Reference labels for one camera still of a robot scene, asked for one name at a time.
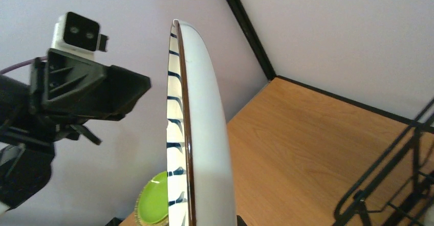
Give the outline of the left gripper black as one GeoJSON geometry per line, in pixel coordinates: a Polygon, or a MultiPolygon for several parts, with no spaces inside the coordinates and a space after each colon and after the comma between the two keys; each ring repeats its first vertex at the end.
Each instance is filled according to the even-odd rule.
{"type": "Polygon", "coordinates": [[[100,145],[85,123],[122,120],[150,88],[148,76],[48,49],[46,60],[31,64],[29,112],[54,127],[47,132],[53,142],[83,135],[100,145]]]}

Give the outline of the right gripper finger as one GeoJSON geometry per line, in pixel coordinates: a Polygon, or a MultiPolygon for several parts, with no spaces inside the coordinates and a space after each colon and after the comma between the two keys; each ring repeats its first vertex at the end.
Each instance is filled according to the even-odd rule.
{"type": "Polygon", "coordinates": [[[242,219],[240,215],[237,215],[236,219],[237,219],[237,226],[247,226],[247,224],[245,223],[245,221],[242,219]]]}

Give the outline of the white blue striped plate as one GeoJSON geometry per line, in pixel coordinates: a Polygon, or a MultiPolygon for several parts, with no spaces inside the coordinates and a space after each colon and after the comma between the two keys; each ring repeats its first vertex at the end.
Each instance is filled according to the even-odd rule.
{"type": "Polygon", "coordinates": [[[226,118],[199,32],[175,19],[169,40],[166,172],[169,225],[236,225],[226,118]]]}

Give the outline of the black wire dish rack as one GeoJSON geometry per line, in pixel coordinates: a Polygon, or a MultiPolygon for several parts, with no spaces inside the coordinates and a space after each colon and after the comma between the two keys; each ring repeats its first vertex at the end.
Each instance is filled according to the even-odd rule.
{"type": "Polygon", "coordinates": [[[363,111],[333,157],[350,184],[333,225],[433,225],[433,101],[414,119],[363,111]]]}

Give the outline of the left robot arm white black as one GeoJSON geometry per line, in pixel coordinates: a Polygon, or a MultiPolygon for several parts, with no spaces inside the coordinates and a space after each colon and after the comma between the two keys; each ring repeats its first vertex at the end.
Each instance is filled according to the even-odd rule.
{"type": "Polygon", "coordinates": [[[47,185],[56,142],[100,145],[86,122],[122,120],[150,88],[148,76],[58,49],[31,60],[30,84],[1,75],[1,213],[47,185]]]}

